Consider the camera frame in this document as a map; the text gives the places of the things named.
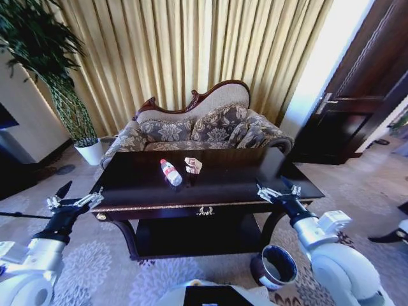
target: carpet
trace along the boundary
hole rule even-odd
[[[391,154],[389,146],[373,145],[359,159],[340,166],[299,164],[326,197],[315,201],[310,210],[321,215],[341,209],[353,223],[341,234],[343,244],[363,253],[381,275],[382,285],[395,305],[408,299],[408,246],[403,243],[374,244],[369,235],[383,235],[395,229],[406,215],[397,206],[408,199],[408,159]],[[38,185],[0,202],[0,211],[49,215],[45,199],[73,180],[68,198],[87,194],[101,175],[99,167],[89,166],[75,151],[67,149],[53,164],[71,171],[59,173]],[[260,226],[268,214],[256,214]],[[40,219],[0,217],[0,240],[28,243],[31,235],[47,223]],[[281,306],[331,306],[333,300],[312,276],[310,263],[300,251],[295,231],[283,218],[271,239],[294,257],[299,274],[294,284],[274,293],[270,299]],[[132,305],[148,306],[167,290],[191,279],[206,279],[219,284],[256,287],[249,263],[253,254],[130,261],[120,231],[111,224],[99,223],[93,215],[78,218],[71,242],[64,251],[65,268],[55,287],[53,305]]]

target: door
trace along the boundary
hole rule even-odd
[[[406,0],[373,4],[296,139],[294,161],[344,163],[406,97],[407,16]]]

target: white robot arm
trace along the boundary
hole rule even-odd
[[[337,305],[393,306],[372,263],[342,244],[324,244],[312,253],[314,278],[332,295]]]
[[[351,222],[342,211],[326,212],[318,219],[298,201],[300,187],[282,178],[291,189],[281,194],[263,187],[258,195],[282,205],[298,233],[300,247],[307,255],[315,279],[324,286],[338,306],[394,306],[373,264],[361,253],[338,244],[337,232]]]
[[[50,304],[63,268],[62,250],[69,243],[74,222],[103,199],[101,190],[78,201],[60,199],[58,194],[63,198],[70,185],[71,182],[47,200],[53,216],[27,247],[15,242],[0,242],[1,306]]]

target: beige curtain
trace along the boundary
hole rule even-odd
[[[169,110],[228,79],[251,108],[282,119],[332,0],[58,0],[84,42],[75,88],[99,136],[122,129],[152,96]]]

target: white wall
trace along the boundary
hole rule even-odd
[[[5,65],[8,59],[9,54],[0,55],[0,103],[20,125],[1,131],[2,144],[17,142],[27,153],[22,155],[38,162],[69,136],[33,81],[30,79],[23,83],[28,77],[23,68],[15,66],[14,76],[10,78],[10,71]]]
[[[306,124],[374,0],[334,0],[280,128],[296,137]]]
[[[375,129],[374,132],[367,138],[367,140],[357,149],[356,153],[362,153],[367,147],[372,143],[374,140],[381,138],[387,132],[387,126],[394,121],[395,118],[404,110],[404,108],[408,105],[408,96],[405,97],[404,100],[386,117],[386,119]]]

